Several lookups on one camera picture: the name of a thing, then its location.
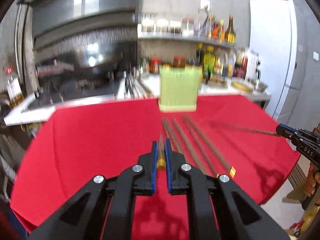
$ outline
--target wall shelf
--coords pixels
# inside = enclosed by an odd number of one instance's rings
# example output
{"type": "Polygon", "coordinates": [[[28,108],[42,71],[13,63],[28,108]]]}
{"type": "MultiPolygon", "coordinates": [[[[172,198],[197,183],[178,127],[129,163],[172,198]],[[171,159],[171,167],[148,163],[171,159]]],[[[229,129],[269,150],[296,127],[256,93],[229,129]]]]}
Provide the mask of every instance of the wall shelf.
{"type": "Polygon", "coordinates": [[[236,49],[236,44],[230,44],[227,42],[218,42],[217,40],[209,39],[206,37],[198,37],[198,36],[182,36],[181,34],[173,34],[173,33],[143,33],[138,31],[138,39],[139,40],[173,40],[173,41],[190,41],[196,43],[204,43],[208,45],[212,45],[215,47],[222,47],[228,49],[236,49]]]}

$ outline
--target floor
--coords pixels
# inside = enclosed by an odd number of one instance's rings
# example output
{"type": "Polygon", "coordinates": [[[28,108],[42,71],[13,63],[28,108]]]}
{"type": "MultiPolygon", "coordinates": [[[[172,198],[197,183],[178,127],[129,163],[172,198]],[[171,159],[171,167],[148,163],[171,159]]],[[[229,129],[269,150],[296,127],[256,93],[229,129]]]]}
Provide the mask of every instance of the floor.
{"type": "MultiPolygon", "coordinates": [[[[301,156],[298,164],[305,175],[308,174],[310,161],[301,156]]],[[[276,192],[276,194],[261,207],[283,228],[289,229],[294,223],[298,223],[303,215],[303,209],[299,203],[288,203],[286,196],[293,190],[290,182],[286,182],[276,192]]]]}

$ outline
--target bottle with red cap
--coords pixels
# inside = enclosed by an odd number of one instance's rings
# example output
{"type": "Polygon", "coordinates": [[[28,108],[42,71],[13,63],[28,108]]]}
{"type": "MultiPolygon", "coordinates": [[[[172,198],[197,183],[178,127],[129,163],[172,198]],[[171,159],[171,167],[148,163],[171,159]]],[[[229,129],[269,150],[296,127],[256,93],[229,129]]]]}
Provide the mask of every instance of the bottle with red cap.
{"type": "Polygon", "coordinates": [[[7,90],[11,108],[14,108],[24,100],[24,96],[19,84],[18,75],[13,71],[13,67],[8,67],[5,73],[8,75],[7,90]]]}

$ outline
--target light green utensil holder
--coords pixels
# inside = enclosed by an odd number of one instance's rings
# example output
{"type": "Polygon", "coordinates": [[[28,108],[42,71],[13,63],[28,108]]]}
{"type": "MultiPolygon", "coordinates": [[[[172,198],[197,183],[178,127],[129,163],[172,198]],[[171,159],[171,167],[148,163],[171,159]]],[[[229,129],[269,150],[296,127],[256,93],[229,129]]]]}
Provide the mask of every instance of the light green utensil holder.
{"type": "Polygon", "coordinates": [[[160,69],[161,112],[193,112],[197,109],[201,80],[199,69],[160,69]]]}

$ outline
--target refrigerator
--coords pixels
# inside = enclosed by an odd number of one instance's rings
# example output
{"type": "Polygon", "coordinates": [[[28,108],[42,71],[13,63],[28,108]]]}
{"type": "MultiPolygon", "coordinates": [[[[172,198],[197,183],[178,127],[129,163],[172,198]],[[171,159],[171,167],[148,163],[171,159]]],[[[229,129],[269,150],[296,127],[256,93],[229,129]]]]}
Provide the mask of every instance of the refrigerator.
{"type": "Polygon", "coordinates": [[[250,0],[250,50],[259,54],[261,81],[271,100],[265,111],[287,123],[303,82],[297,68],[297,18],[292,0],[250,0]]]}

